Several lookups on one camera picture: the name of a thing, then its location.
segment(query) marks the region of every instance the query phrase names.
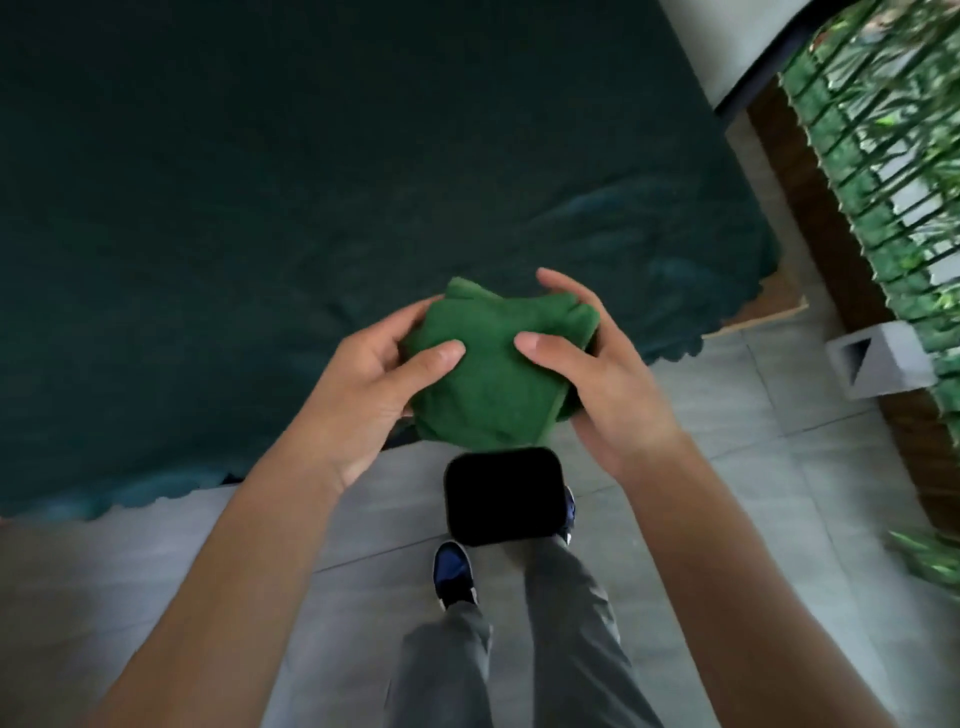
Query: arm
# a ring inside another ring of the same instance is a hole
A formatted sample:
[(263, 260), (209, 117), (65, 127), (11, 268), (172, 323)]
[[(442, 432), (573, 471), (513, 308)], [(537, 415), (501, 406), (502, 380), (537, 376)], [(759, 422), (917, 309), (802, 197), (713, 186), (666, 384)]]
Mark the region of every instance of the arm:
[(430, 303), (344, 340), (88, 726), (260, 724), (340, 494), (370, 466), (407, 401), (463, 355), (463, 344), (446, 342), (397, 366), (397, 342)]
[(596, 295), (553, 271), (538, 277), (600, 311), (597, 352), (532, 333), (516, 347), (576, 386), (585, 411), (574, 427), (633, 507), (720, 723), (893, 728)]

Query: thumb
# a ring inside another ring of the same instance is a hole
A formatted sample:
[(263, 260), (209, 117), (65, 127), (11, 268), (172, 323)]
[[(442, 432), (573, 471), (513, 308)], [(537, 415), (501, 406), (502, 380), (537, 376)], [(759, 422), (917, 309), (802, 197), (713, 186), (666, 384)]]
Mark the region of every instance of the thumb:
[(464, 342), (454, 340), (418, 353), (380, 380), (385, 397), (397, 409), (402, 408), (417, 392), (457, 366), (466, 351)]
[(596, 372), (597, 360), (562, 336), (521, 331), (514, 337), (514, 346), (534, 364), (565, 376), (574, 386)]

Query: hand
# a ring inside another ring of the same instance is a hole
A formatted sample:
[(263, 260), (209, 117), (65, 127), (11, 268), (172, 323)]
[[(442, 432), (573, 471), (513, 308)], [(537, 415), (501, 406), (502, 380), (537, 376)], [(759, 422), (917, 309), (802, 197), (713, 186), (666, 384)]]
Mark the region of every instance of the hand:
[(653, 374), (597, 295), (546, 268), (538, 269), (537, 280), (597, 310), (596, 355), (562, 336), (529, 331), (517, 334), (514, 344), (532, 362), (565, 376), (577, 388), (584, 411), (573, 416), (573, 427), (600, 467), (622, 483), (637, 456), (680, 442), (684, 433)]
[(399, 363), (398, 343), (437, 298), (401, 308), (340, 343), (300, 413), (272, 448), (285, 469), (331, 477), (342, 493), (370, 466), (410, 398), (464, 355), (463, 342), (446, 341)]

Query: left hand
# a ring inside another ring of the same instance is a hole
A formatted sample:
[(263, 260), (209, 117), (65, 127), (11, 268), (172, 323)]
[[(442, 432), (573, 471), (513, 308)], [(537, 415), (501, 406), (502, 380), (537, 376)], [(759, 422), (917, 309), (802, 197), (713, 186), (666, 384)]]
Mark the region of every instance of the left hand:
[(344, 339), (294, 421), (271, 448), (285, 468), (326, 477), (343, 493), (373, 462), (407, 402), (452, 370), (463, 342), (400, 364), (398, 344), (439, 297), (412, 303)]

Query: finger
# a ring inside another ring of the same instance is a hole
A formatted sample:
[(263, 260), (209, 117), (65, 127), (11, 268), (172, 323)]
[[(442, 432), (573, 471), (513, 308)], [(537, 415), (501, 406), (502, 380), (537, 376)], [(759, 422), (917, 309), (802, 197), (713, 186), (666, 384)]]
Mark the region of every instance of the finger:
[(454, 340), (418, 353), (380, 379), (381, 396), (400, 410), (417, 392), (457, 366), (466, 351), (462, 341)]
[(551, 291), (566, 291), (567, 293), (572, 293), (582, 303), (588, 303), (596, 308), (600, 314), (607, 313), (607, 309), (603, 307), (603, 302), (600, 301), (599, 296), (581, 282), (572, 279), (570, 276), (565, 276), (560, 271), (552, 271), (549, 268), (538, 268), (537, 280), (541, 285), (549, 288)]
[(443, 298), (442, 295), (431, 296), (428, 299), (404, 306), (399, 311), (394, 311), (387, 318), (365, 328), (364, 333), (372, 339), (396, 344), (400, 339), (410, 333), (410, 329), (426, 315), (430, 304), (441, 298)]
[(574, 386), (585, 384), (598, 374), (600, 363), (596, 358), (562, 336), (521, 331), (514, 337), (514, 346), (534, 364), (565, 376)]

